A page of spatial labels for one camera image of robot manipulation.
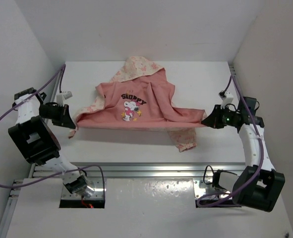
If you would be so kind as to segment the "pink hooded kids jacket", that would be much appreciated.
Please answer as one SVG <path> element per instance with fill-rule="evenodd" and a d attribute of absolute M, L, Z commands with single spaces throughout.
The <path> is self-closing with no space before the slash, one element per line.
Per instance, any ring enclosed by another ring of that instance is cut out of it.
<path fill-rule="evenodd" d="M 172 98 L 175 86 L 166 70 L 145 57 L 129 57 L 109 82 L 96 86 L 96 98 L 80 108 L 73 120 L 76 128 L 165 130 L 180 151 L 197 146 L 197 127 L 206 112 L 178 108 Z"/>

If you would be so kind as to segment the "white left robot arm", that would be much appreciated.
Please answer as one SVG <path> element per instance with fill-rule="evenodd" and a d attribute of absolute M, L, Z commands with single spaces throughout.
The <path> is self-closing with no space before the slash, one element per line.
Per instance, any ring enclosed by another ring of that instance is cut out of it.
<path fill-rule="evenodd" d="M 53 125 L 75 129 L 69 106 L 44 103 L 45 97 L 46 94 L 38 93 L 35 88 L 15 94 L 13 106 L 18 111 L 18 118 L 15 126 L 8 129 L 8 134 L 28 163 L 58 173 L 69 193 L 89 198 L 94 189 L 86 173 L 60 151 L 58 139 L 45 123 L 49 119 Z"/>

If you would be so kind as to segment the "aluminium rail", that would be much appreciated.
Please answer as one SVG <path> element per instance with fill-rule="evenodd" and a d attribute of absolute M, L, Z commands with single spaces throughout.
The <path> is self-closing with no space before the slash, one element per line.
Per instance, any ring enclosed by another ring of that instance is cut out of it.
<path fill-rule="evenodd" d="M 31 87 L 14 95 L 12 108 L 0 116 L 0 122 L 8 114 L 17 111 L 15 124 L 8 134 L 29 164 L 43 165 L 47 160 L 59 156 L 60 145 L 39 115 L 46 93 L 41 92 L 52 81 L 61 81 L 65 70 L 63 65 L 40 89 Z"/>
<path fill-rule="evenodd" d="M 232 77 L 232 82 L 234 84 L 234 88 L 235 88 L 235 91 L 236 91 L 236 95 L 237 95 L 237 98 L 238 100 L 241 99 L 241 96 L 245 96 L 243 91 L 242 91 L 242 88 L 239 84 L 239 80 L 237 78 L 237 74 L 236 74 L 236 71 L 235 71 L 235 68 L 233 65 L 229 65 L 229 69 L 230 69 L 230 73 L 231 73 L 231 77 Z"/>

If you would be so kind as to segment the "left metal arm base plate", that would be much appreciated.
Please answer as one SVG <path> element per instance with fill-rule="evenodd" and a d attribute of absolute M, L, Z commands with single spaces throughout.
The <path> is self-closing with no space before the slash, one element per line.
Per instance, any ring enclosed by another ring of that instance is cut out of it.
<path fill-rule="evenodd" d="M 89 178 L 88 185 L 84 191 L 83 198 L 85 200 L 104 200 L 107 189 L 107 182 L 102 181 L 101 178 Z M 61 192 L 61 200 L 81 200 L 82 195 L 77 193 L 69 193 L 65 187 L 63 187 Z"/>

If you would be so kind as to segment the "aluminium rail right side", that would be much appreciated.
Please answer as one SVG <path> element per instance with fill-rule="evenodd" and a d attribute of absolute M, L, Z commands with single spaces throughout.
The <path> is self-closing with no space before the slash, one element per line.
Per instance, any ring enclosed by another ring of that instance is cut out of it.
<path fill-rule="evenodd" d="M 230 69 L 230 73 L 231 73 L 231 77 L 232 77 L 232 82 L 234 84 L 234 88 L 235 88 L 235 91 L 236 91 L 236 95 L 237 95 L 237 98 L 238 100 L 241 99 L 241 96 L 245 96 L 243 91 L 242 91 L 242 88 L 239 84 L 239 80 L 237 78 L 237 74 L 236 74 L 236 71 L 235 71 L 235 68 L 233 65 L 229 65 L 229 69 Z"/>

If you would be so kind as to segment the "aluminium rail front table edge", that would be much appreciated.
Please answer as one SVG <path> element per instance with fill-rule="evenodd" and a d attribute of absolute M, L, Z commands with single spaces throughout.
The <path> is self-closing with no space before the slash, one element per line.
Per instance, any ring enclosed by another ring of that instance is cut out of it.
<path fill-rule="evenodd" d="M 111 178 L 200 178 L 217 170 L 240 174 L 245 163 L 100 163 L 104 177 Z"/>

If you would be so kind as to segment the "aluminium rail left side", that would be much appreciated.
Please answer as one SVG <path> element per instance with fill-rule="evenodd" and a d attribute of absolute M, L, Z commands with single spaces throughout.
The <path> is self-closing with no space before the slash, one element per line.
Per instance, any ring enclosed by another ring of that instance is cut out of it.
<path fill-rule="evenodd" d="M 65 70 L 63 65 L 40 89 L 31 87 L 14 95 L 12 108 L 0 116 L 0 122 L 8 114 L 17 111 L 15 124 L 8 134 L 29 164 L 43 165 L 47 160 L 59 156 L 60 145 L 39 115 L 46 93 L 41 92 L 52 81 L 61 81 Z"/>

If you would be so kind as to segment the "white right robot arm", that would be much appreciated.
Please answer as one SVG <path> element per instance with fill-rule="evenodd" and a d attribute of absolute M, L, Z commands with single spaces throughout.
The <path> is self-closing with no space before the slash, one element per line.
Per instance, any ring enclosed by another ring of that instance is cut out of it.
<path fill-rule="evenodd" d="M 213 172 L 209 186 L 212 193 L 197 200 L 198 207 L 245 206 L 271 212 L 285 184 L 285 176 L 275 170 L 269 159 L 264 140 L 264 121 L 256 115 L 259 103 L 255 98 L 243 97 L 233 106 L 233 97 L 220 93 L 222 103 L 215 105 L 202 122 L 213 129 L 232 126 L 237 129 L 243 145 L 245 169 L 240 175 L 230 171 Z"/>

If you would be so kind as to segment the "right metal arm base plate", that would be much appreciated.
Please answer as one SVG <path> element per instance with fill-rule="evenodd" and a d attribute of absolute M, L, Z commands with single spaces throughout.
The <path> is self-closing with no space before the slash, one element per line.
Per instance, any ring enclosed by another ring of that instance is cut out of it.
<path fill-rule="evenodd" d="M 215 201 L 225 198 L 228 194 L 230 194 L 229 191 L 212 187 L 212 178 L 206 178 L 204 180 L 201 178 L 193 179 L 193 188 L 196 199 L 208 194 L 208 196 L 204 197 L 202 200 Z"/>

